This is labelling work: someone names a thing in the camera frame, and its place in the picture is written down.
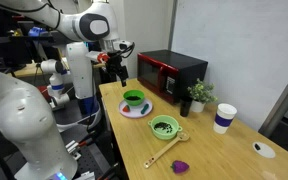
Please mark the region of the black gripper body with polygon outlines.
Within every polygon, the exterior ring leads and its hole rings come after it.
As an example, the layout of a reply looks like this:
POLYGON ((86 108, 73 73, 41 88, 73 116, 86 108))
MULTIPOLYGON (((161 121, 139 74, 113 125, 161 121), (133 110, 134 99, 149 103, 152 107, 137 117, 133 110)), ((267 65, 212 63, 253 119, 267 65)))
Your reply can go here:
POLYGON ((117 53, 108 53, 106 68, 109 73, 117 75, 121 80, 128 78, 127 68, 121 64, 122 57, 117 53))

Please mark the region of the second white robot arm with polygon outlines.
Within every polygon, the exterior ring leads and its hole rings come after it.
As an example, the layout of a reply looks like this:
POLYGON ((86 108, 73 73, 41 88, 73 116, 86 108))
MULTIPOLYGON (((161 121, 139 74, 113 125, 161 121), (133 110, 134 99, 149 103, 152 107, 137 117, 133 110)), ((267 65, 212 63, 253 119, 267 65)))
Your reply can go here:
POLYGON ((83 42, 70 43, 65 48, 68 68, 61 60, 49 59, 41 63, 42 71, 51 74, 47 86, 51 97, 50 106, 55 110, 70 101, 69 95, 63 90, 66 83, 72 83, 84 118, 68 124, 58 123, 57 127, 61 132, 77 125, 93 128, 101 119, 101 108, 96 97, 91 59, 87 57, 88 48, 83 42))

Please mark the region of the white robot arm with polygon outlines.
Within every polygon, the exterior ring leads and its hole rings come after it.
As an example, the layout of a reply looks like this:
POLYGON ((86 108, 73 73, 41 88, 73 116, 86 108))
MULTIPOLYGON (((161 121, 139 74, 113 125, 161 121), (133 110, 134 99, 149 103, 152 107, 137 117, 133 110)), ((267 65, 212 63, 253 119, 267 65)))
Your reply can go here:
MULTIPOLYGON (((78 14, 63 14, 41 0, 0 0, 0 8, 52 27, 69 40, 66 58, 77 98, 94 95, 87 42, 100 43, 101 50, 109 55, 107 70, 126 82, 128 73, 120 64, 121 55, 134 45, 119 38, 116 15, 105 0, 94 0, 78 14)), ((77 161, 67 151, 52 109, 40 91, 1 72, 0 132, 26 159, 15 174, 16 180, 71 180, 77 173, 77 161)))

